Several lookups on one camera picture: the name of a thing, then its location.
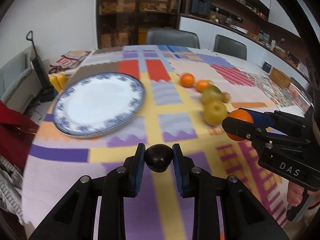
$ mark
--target green apple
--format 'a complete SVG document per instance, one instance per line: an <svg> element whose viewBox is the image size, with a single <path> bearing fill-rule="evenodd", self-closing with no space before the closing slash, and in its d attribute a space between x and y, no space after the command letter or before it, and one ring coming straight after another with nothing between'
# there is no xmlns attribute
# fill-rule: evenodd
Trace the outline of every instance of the green apple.
<svg viewBox="0 0 320 240"><path fill-rule="evenodd" d="M211 126L222 124L222 120L228 115L228 111L224 103L218 99L211 100L204 105L203 119Z"/></svg>
<svg viewBox="0 0 320 240"><path fill-rule="evenodd" d="M223 93L216 86L207 86L202 92L201 102L205 105L214 99L222 101Z"/></svg>

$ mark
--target bottle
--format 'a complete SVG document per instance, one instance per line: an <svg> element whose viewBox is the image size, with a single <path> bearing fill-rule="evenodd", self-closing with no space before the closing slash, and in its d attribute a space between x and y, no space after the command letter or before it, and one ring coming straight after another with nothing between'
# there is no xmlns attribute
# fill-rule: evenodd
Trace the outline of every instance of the bottle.
<svg viewBox="0 0 320 240"><path fill-rule="evenodd" d="M275 46L276 46L276 40L272 40L272 41L271 41L270 50L273 51L273 49L275 48Z"/></svg>

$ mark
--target chair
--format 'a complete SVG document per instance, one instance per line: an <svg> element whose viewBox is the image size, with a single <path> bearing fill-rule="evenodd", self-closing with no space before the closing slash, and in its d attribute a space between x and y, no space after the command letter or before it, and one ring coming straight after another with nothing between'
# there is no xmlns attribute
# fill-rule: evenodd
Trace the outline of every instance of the chair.
<svg viewBox="0 0 320 240"><path fill-rule="evenodd" d="M150 28L147 33L146 44L200 48L197 34L164 28Z"/></svg>
<svg viewBox="0 0 320 240"><path fill-rule="evenodd" d="M217 35L213 51L247 60L247 47L239 41Z"/></svg>

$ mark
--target yellow apple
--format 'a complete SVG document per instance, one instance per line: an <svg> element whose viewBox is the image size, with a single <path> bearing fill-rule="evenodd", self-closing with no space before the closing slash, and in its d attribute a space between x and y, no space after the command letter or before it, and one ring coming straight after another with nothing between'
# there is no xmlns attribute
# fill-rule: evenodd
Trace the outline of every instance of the yellow apple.
<svg viewBox="0 0 320 240"><path fill-rule="evenodd" d="M204 105L203 119L211 126L222 124L222 120L228 115L228 111L224 103L220 100L212 100Z"/></svg>

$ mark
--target orange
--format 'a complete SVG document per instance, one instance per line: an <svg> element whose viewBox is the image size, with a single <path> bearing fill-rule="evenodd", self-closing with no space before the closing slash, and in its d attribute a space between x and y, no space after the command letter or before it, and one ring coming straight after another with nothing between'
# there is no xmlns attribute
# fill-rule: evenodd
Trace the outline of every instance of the orange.
<svg viewBox="0 0 320 240"><path fill-rule="evenodd" d="M195 82L195 77L190 73L185 73L181 76L180 84L183 87L190 88L193 86L194 82Z"/></svg>
<svg viewBox="0 0 320 240"><path fill-rule="evenodd" d="M203 90L209 85L210 83L207 80L199 80L196 85L196 90L202 93Z"/></svg>
<svg viewBox="0 0 320 240"><path fill-rule="evenodd" d="M251 116L251 114L249 114L247 111L244 111L242 109L237 109L237 110L234 110L232 111L227 117L233 117L233 118L236 118L236 119L239 119L239 120L242 120L242 121L246 121L246 122L250 122L250 123L253 123L253 118ZM236 135L233 135L233 134L230 134L230 133L226 133L228 135L228 137L234 141L243 141L244 139L239 137L239 136L236 136Z"/></svg>

